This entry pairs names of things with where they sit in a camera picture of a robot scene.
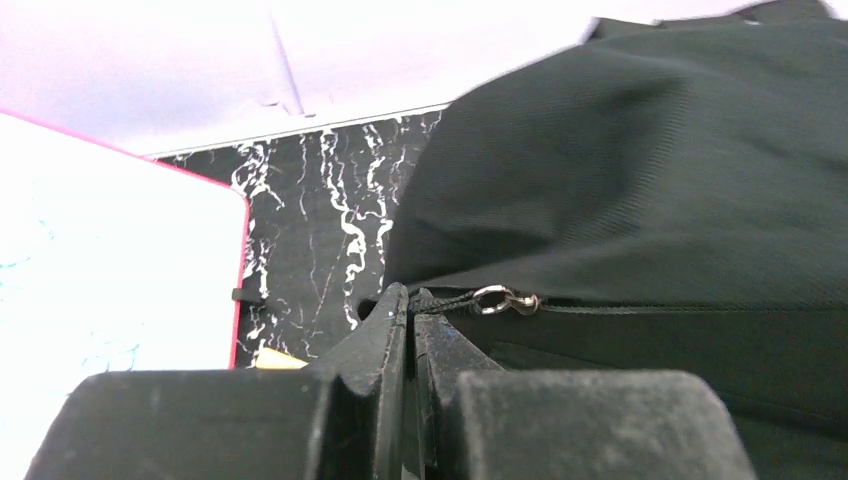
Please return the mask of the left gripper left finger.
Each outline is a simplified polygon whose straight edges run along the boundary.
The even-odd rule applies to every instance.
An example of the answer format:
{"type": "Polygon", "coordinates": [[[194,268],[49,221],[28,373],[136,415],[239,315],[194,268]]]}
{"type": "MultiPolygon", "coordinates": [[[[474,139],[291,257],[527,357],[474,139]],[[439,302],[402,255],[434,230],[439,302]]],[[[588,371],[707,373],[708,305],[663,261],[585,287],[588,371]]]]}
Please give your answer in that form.
{"type": "Polygon", "coordinates": [[[297,370],[108,372],[51,425],[31,479],[398,479],[408,294],[297,370]]]}

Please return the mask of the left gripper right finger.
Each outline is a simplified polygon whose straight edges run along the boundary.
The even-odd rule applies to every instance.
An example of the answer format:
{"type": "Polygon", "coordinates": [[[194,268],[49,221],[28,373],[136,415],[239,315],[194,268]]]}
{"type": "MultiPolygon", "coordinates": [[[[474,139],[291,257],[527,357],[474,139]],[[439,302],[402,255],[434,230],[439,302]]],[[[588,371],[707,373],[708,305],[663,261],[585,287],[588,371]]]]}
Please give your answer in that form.
{"type": "Polygon", "coordinates": [[[724,404],[673,371],[507,371],[414,319],[426,479],[751,479],[724,404]]]}

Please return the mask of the black student backpack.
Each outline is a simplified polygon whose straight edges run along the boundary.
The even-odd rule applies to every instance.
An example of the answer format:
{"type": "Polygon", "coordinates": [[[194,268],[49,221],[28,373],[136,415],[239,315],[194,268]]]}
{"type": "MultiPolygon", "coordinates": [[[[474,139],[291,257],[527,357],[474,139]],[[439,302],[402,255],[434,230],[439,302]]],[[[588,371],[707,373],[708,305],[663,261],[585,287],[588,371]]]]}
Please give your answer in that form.
{"type": "Polygon", "coordinates": [[[705,380],[762,479],[847,475],[847,24],[778,1],[626,26],[456,100],[384,281],[516,369],[705,380]]]}

